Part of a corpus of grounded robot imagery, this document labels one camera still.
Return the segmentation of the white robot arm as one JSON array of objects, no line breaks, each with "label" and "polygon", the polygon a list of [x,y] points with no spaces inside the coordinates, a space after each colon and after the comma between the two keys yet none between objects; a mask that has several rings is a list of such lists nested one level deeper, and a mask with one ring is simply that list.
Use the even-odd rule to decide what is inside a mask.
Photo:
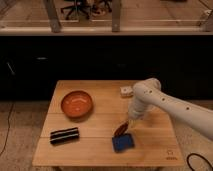
[{"label": "white robot arm", "polygon": [[156,78],[138,81],[133,85],[128,117],[142,119],[150,105],[159,107],[213,141],[213,110],[163,93],[161,83]]}]

